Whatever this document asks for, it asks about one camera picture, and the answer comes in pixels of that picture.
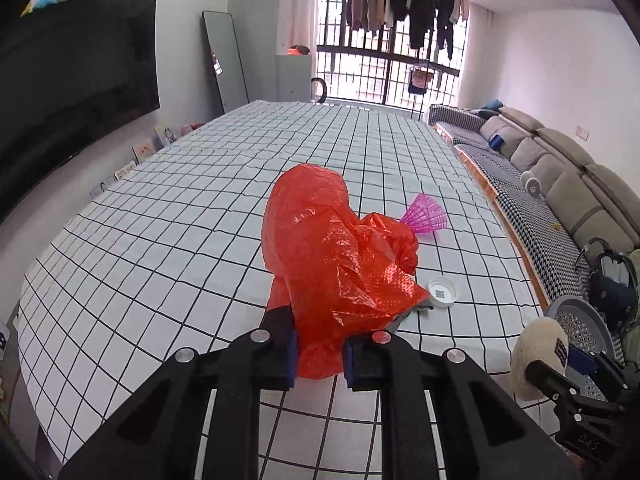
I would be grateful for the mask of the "beige fuzzy round pouch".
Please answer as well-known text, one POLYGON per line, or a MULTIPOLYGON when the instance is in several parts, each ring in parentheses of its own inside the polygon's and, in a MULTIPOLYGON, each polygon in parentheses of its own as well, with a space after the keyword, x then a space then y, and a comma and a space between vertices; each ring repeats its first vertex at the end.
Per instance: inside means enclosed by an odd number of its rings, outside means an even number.
POLYGON ((530 363, 541 361, 564 377, 567 360, 568 338, 562 326, 548 316, 529 322, 512 350, 509 377, 515 396, 522 401, 535 401, 544 397, 526 378, 526 367, 530 363))

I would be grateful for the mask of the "white round bottle cap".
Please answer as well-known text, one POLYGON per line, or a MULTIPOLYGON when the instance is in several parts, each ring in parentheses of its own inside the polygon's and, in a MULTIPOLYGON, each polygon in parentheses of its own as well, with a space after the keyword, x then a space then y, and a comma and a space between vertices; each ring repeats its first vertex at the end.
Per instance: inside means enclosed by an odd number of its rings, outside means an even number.
POLYGON ((428 301, 433 308, 448 309, 458 300, 456 285, 449 278, 435 276, 427 283, 428 301))

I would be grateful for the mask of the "red plastic bag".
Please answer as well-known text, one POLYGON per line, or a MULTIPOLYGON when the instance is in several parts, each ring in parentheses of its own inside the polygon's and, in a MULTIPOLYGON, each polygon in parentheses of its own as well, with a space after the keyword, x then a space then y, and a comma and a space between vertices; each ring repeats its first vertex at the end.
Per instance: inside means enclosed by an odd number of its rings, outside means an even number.
POLYGON ((414 279, 419 242, 405 224, 360 218, 347 186, 328 168, 300 164, 273 185, 262 219, 262 258, 272 275, 267 307, 291 307, 297 374, 341 373, 351 336, 382 330, 427 300, 414 279))

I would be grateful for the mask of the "grey knotted cloth strip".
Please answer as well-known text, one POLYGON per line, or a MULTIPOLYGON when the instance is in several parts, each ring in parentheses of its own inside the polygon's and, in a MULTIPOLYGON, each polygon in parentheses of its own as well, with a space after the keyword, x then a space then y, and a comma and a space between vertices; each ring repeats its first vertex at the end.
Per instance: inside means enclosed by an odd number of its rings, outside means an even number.
POLYGON ((385 329, 390 333, 395 333, 396 330, 398 330, 398 327, 400 326, 400 324, 404 322, 405 319, 408 318, 413 313, 420 312, 420 311, 428 311, 433 309, 434 309, 434 306, 428 300, 422 301, 420 302, 420 304, 417 304, 415 307, 405 310, 404 312, 401 312, 401 314, 398 314, 397 316, 395 316, 393 321, 390 322, 390 324, 388 324, 385 327, 385 329))

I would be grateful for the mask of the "grey perforated laundry basket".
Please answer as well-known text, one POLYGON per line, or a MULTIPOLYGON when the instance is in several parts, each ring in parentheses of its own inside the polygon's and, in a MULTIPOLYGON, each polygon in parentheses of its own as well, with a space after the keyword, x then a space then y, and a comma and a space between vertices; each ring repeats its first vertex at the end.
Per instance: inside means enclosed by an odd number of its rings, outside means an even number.
MULTIPOLYGON (((612 359, 623 362, 624 352, 620 337, 612 335, 602 315, 587 301, 574 296, 556 298, 546 311, 546 316, 554 318, 567 334, 568 343, 584 352, 598 354, 604 351, 612 359)), ((578 385, 583 396, 605 401, 600 388, 587 374, 587 364, 567 362, 566 377, 578 385)))

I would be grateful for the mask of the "dark blue backpack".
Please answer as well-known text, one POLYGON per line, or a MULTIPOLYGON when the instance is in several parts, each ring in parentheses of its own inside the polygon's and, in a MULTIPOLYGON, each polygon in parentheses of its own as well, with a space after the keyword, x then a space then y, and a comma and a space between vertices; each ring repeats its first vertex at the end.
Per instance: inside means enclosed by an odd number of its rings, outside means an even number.
POLYGON ((593 237, 580 251, 575 263, 585 258, 591 248, 599 244, 589 274, 589 302, 604 315, 609 330, 623 333, 637 314, 639 281, 631 258, 616 252, 606 240, 593 237))

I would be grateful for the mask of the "houndstooth sofa cover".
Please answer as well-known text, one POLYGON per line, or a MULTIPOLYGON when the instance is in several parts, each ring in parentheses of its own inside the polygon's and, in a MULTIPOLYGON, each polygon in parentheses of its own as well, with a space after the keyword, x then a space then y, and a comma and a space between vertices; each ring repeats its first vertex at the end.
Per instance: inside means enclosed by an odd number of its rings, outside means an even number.
POLYGON ((460 152, 515 238, 546 299, 553 301, 565 295, 587 298, 588 264, 577 259, 578 247, 570 234, 544 200, 525 191, 521 170, 509 160, 514 148, 490 145, 494 136, 521 144, 526 134, 499 116, 484 119, 442 104, 430 107, 428 123, 460 152))

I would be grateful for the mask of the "grey sectional sofa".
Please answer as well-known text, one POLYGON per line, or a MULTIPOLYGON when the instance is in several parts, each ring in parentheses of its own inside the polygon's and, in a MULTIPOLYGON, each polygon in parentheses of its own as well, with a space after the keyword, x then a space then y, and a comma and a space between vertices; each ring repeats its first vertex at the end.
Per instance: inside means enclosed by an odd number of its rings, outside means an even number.
POLYGON ((467 110, 488 119, 499 116, 527 138, 506 141, 518 170, 531 171, 542 186, 542 200, 578 247, 601 237, 623 254, 639 252, 639 196, 614 171, 595 162, 566 134, 544 126, 538 119, 512 107, 467 110))

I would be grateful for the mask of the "small white desk fan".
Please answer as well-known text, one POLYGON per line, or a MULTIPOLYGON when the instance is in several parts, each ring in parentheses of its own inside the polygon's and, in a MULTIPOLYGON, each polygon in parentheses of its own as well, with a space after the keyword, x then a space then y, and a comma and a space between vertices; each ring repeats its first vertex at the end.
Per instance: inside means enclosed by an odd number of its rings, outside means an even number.
POLYGON ((529 196, 532 196, 533 198, 544 197, 544 194, 542 194, 541 183, 531 171, 524 171, 521 174, 520 181, 529 196))

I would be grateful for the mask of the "pink plastic shuttlecock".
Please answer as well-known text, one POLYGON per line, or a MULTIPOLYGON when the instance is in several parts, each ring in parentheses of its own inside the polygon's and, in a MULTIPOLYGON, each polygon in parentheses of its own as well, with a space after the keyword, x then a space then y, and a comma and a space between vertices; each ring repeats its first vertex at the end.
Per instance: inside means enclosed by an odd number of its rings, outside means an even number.
POLYGON ((408 207, 400 222, 414 234, 430 234, 446 229, 448 217, 444 208, 426 194, 418 194, 408 207))

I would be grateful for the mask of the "blue cylinder on sofa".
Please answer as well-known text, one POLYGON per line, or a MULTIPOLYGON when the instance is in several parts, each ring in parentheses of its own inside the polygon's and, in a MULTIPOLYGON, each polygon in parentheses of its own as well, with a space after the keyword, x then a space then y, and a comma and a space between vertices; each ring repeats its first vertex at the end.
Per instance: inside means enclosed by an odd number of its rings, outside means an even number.
POLYGON ((495 133, 488 141, 489 147, 496 152, 501 150, 503 144, 504 140, 498 133, 495 133))

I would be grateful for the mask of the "blue pillow on sofa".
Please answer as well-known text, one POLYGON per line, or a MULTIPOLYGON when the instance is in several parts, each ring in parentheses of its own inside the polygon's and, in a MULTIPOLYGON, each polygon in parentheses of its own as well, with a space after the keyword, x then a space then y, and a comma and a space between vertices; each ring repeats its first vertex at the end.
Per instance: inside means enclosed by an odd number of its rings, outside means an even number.
POLYGON ((483 110, 493 110, 494 112, 498 112, 501 107, 504 107, 503 102, 498 99, 494 99, 483 106, 483 110))

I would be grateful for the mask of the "grey cabinet by window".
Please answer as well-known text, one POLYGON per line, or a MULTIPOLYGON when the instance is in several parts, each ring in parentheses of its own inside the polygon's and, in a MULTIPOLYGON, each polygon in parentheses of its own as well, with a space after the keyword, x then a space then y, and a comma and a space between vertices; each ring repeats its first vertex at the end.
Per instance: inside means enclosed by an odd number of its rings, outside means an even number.
POLYGON ((277 100, 279 102, 311 101, 310 55, 278 55, 277 100))

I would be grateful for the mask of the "hanging clothes on rack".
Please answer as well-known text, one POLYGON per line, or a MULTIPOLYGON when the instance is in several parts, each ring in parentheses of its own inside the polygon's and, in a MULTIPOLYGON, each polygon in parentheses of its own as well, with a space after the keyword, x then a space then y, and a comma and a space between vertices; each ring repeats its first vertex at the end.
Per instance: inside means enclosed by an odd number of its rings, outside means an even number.
POLYGON ((407 48, 413 52, 442 51, 456 60, 456 31, 469 21, 469 0, 344 0, 343 20, 350 32, 377 37, 384 30, 406 26, 407 48))

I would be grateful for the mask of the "black wall television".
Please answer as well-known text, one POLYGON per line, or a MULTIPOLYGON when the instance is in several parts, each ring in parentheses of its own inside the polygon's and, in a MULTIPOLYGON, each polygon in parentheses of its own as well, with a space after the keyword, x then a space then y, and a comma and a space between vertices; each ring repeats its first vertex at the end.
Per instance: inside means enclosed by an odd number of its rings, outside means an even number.
POLYGON ((1 213, 89 145, 158 110, 156 0, 70 0, 1 40, 1 213))

